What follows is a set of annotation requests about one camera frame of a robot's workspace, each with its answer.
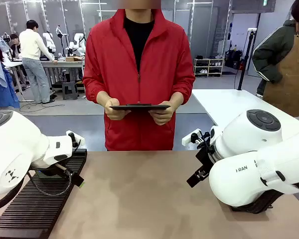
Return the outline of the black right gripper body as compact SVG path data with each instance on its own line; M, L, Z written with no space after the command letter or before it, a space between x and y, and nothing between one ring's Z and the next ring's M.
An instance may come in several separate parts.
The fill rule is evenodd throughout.
M199 173L209 173L215 163L212 155L215 153L214 146L208 146L201 143L197 147L199 149L196 158L200 161L202 166L198 169Z

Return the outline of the person's left hand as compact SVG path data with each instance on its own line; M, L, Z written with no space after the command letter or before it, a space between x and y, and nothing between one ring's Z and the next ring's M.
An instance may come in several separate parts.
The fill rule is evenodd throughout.
M165 110L150 110L149 114L157 125L164 125L171 120L176 108L173 102L170 101L164 101L160 105L166 105L169 107Z

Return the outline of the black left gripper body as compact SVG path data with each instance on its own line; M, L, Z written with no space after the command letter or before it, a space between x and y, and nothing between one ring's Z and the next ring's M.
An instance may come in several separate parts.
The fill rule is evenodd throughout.
M48 168L31 167L39 178L69 178L72 171L61 164L53 164Z

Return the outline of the person's right hand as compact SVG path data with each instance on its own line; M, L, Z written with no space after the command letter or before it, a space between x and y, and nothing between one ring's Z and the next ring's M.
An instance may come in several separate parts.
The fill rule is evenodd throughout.
M122 120L131 111L129 110L116 110L112 106L119 106L118 99L110 98L105 104L105 113L110 120Z

